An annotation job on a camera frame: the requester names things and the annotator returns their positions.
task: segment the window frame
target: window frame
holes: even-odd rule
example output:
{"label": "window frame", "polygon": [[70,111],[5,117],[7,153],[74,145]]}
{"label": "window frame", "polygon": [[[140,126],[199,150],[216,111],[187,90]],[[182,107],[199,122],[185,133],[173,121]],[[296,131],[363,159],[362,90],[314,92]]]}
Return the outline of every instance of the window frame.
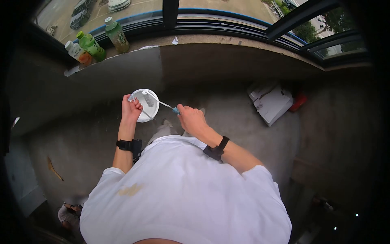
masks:
{"label": "window frame", "polygon": [[[362,36],[357,30],[337,33],[309,44],[289,32],[304,22],[338,7],[340,7],[340,3],[337,0],[308,0],[274,24],[270,24],[233,12],[179,8],[179,0],[163,0],[162,10],[140,13],[120,19],[118,22],[121,23],[126,37],[131,40],[180,34],[214,34],[242,37],[272,44],[297,53],[323,68],[346,63],[370,62],[368,52],[351,53],[343,55],[343,57],[330,57],[326,60],[314,54],[315,51],[323,48],[351,40],[362,40]],[[63,63],[68,66],[76,64],[75,60],[69,60],[69,57],[65,57],[67,52],[62,43],[36,24],[31,22],[29,25],[35,25],[35,28],[29,31],[30,37],[35,40],[33,43],[45,40],[45,45],[49,46],[46,49],[50,50],[51,55],[60,57]],[[90,33],[103,48],[113,46],[105,35],[104,25]]]}

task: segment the window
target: window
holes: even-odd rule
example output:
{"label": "window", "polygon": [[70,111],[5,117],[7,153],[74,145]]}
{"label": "window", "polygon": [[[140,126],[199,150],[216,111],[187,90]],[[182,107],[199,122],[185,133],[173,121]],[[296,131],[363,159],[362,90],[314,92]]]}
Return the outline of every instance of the window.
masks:
{"label": "window", "polygon": [[273,24],[299,4],[296,0],[180,0],[179,8],[214,9]]}
{"label": "window", "polygon": [[104,26],[111,16],[119,20],[144,14],[151,18],[153,12],[162,10],[163,0],[45,0],[33,22],[55,39],[65,44],[76,39],[79,31],[91,32]]}
{"label": "window", "polygon": [[315,51],[314,54],[322,59],[328,59],[330,57],[366,51],[367,49],[365,48],[363,41],[350,41]]}
{"label": "window", "polygon": [[306,43],[312,43],[336,33],[342,33],[355,28],[356,26],[351,16],[343,8],[338,7],[303,23],[291,30],[290,33]]}

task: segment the black wrist strap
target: black wrist strap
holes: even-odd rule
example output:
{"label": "black wrist strap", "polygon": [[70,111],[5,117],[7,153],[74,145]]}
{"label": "black wrist strap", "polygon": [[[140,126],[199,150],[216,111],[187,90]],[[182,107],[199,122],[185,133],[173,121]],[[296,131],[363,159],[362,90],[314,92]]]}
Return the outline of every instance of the black wrist strap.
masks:
{"label": "black wrist strap", "polygon": [[135,163],[141,156],[142,140],[119,140],[117,141],[117,147],[121,150],[131,151],[133,153],[133,162]]}
{"label": "black wrist strap", "polygon": [[220,161],[221,160],[221,155],[223,154],[223,149],[225,148],[225,146],[226,146],[226,144],[227,144],[227,142],[229,140],[230,140],[229,138],[227,138],[226,136],[223,136],[222,141],[219,144],[219,146],[216,146],[215,148],[211,148],[210,146],[207,146],[203,150],[203,152],[207,156],[209,156],[209,157],[211,157],[211,158],[213,158],[215,160]]}

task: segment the pants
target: pants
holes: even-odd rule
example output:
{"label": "pants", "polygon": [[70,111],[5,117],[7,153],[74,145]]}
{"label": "pants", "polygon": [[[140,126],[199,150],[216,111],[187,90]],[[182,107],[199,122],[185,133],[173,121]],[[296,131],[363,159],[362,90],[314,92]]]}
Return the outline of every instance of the pants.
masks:
{"label": "pants", "polygon": [[[179,133],[173,128],[173,126],[170,123],[165,123],[163,125],[160,125],[157,128],[157,132],[152,136],[152,138],[149,140],[146,146],[151,144],[157,138],[167,136],[167,135],[178,135],[178,134]],[[184,131],[183,136],[192,137],[192,135],[189,134],[187,131]]]}

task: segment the white t-shirt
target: white t-shirt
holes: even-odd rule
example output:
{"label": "white t-shirt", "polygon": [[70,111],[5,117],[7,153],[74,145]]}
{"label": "white t-shirt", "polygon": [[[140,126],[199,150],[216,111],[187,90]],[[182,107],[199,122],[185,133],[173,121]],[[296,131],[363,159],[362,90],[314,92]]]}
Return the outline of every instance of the white t-shirt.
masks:
{"label": "white t-shirt", "polygon": [[263,166],[240,175],[180,135],[156,139],[131,170],[104,170],[80,218],[88,244],[288,243],[291,222]]}
{"label": "white t-shirt", "polygon": [[68,221],[72,225],[72,228],[78,228],[80,220],[79,217],[75,216],[74,214],[71,214],[64,205],[62,205],[60,210],[58,210],[57,216],[61,223],[64,221]]}

